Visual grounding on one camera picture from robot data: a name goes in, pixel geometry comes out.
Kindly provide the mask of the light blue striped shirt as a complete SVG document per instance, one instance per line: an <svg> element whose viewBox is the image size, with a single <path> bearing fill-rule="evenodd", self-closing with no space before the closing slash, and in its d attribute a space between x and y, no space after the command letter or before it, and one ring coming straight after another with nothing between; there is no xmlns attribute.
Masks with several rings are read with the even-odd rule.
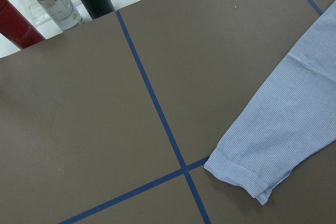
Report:
<svg viewBox="0 0 336 224"><path fill-rule="evenodd" d="M296 42L218 142L204 168L264 205L335 140L335 5Z"/></svg>

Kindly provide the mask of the red water bottle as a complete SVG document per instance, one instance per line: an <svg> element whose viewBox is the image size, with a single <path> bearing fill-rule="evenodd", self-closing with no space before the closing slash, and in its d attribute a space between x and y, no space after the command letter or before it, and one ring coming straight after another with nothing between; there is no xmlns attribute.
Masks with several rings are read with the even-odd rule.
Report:
<svg viewBox="0 0 336 224"><path fill-rule="evenodd" d="M45 40L44 36L9 0L1 0L1 34L19 49L25 49Z"/></svg>

